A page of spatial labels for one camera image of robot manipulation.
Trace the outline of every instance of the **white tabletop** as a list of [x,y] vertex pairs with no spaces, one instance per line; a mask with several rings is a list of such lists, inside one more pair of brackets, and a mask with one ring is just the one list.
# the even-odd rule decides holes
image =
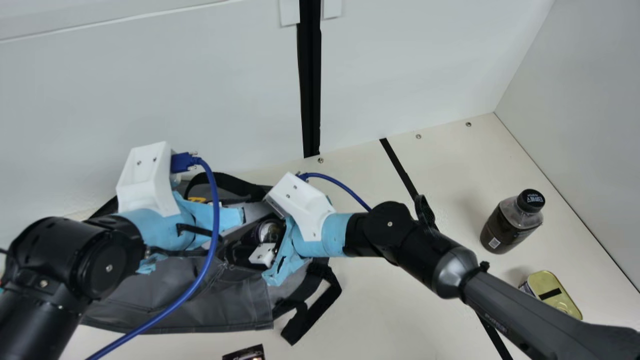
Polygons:
[[[393,136],[389,142],[418,191],[427,195],[440,230],[489,261],[490,273],[518,285],[530,273],[549,270],[585,321],[640,329],[640,294],[495,115]],[[321,157],[322,164],[310,158],[239,176],[275,184],[286,171],[322,172],[346,183],[369,205],[394,200],[413,212],[379,142]],[[334,185],[320,179],[311,183],[338,211],[362,210]],[[478,240],[484,221],[498,201],[525,188],[547,198],[545,223],[511,252],[490,254]],[[475,313],[459,300],[438,298],[383,259],[332,259],[330,264],[342,296],[293,347],[279,335],[289,313],[268,331],[138,336],[106,358],[217,360],[259,343],[270,360],[499,358]],[[117,337],[80,326],[62,358],[84,358]],[[526,359],[508,347],[515,359]]]

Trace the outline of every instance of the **black bottle cap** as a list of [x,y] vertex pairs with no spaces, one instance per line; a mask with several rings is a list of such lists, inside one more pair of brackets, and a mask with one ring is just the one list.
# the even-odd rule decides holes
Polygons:
[[539,213],[545,205],[545,197],[537,190],[526,189],[520,193],[516,203],[526,213]]

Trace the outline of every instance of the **bottle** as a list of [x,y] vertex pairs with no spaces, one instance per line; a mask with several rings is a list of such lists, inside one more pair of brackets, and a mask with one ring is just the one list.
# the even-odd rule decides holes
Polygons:
[[494,254],[513,249],[542,225],[544,205],[545,197],[533,189],[500,201],[482,229],[480,242]]

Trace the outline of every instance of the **cable connector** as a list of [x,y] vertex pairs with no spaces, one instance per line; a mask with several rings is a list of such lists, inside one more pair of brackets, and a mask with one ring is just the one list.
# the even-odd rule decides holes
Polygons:
[[195,170],[199,159],[195,157],[197,154],[197,152],[182,152],[180,154],[171,155],[171,173],[178,174],[189,170]]

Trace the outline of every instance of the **gray backpack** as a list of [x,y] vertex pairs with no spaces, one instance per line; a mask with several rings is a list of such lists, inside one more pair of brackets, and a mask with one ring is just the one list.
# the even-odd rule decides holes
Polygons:
[[[259,205],[270,189],[227,174],[214,173],[214,176],[223,206]],[[204,173],[189,182],[184,181],[177,191],[185,199],[211,200]],[[111,199],[92,217],[115,213],[117,208],[117,199]],[[300,340],[340,296],[342,289],[328,266],[328,258],[313,259],[281,286],[266,284],[261,276],[265,269],[251,266],[242,259],[230,263],[232,249],[243,247],[245,254],[251,253],[251,245],[240,245],[239,239],[254,230],[253,225],[261,220],[263,218],[256,219],[233,233],[223,233],[214,262],[200,288],[146,334],[272,329],[273,320],[296,309],[296,315],[289,320],[281,335],[291,345]],[[185,231],[206,232],[197,228]],[[132,276],[108,298],[94,302],[85,313],[82,324],[116,332],[135,329],[170,305],[189,287],[202,269],[206,252],[204,249],[170,252],[169,258],[156,263],[156,270],[149,275]],[[307,308],[305,300],[316,292],[322,280],[329,282],[330,287]]]

